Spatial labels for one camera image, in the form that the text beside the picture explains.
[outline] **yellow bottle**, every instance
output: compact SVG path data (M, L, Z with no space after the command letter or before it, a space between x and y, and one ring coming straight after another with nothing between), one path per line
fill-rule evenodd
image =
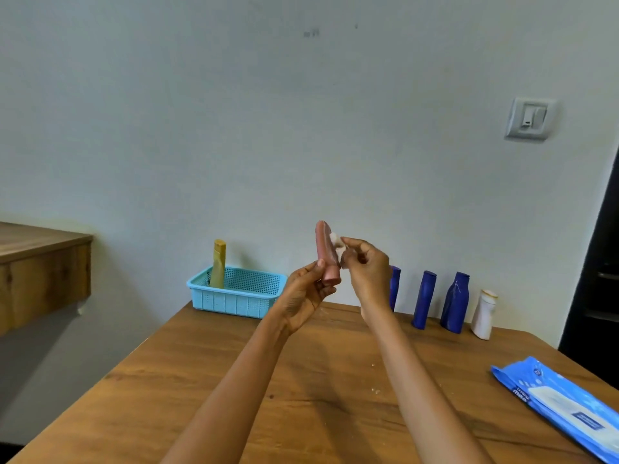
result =
M213 288L223 288L223 277L226 271L226 242L220 239L215 240L215 250L213 251L213 269L211 270L211 286Z

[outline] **dark blue label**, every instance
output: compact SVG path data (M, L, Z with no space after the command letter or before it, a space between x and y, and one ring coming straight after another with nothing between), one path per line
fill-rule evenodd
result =
M513 394L518 397L521 401L523 401L524 403L529 403L531 398L529 397L529 394L527 394L525 391L523 391L522 389L520 389L518 386L516 386L514 389L511 390L513 392Z
M589 415L585 414L584 412L576 412L572 415L594 430L601 430L602 428L604 428L603 425L593 420Z

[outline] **wooden table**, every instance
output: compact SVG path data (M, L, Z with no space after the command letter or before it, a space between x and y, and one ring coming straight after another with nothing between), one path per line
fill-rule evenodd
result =
M491 375L533 355L619 409L619 392L534 335L426 330L398 315L446 397L497 463L597 462ZM36 437L18 463L155 463L232 365L258 321L189 305ZM324 303L283 350L243 462L414 463L374 338L357 307Z
M0 335L90 296L91 241L0 221Z

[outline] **turquoise basket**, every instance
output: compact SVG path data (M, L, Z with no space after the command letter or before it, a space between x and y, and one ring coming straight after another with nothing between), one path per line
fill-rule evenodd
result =
M212 266L187 282L196 309L262 319L282 294L288 277L278 273L226 267L224 288L211 288Z

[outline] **person's left hand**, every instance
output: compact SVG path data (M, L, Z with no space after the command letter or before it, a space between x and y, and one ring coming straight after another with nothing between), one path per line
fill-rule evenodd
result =
M282 296L269 312L281 315L294 334L314 314L322 300L336 292L335 286L324 286L320 280L326 264L323 259L296 270L290 275Z

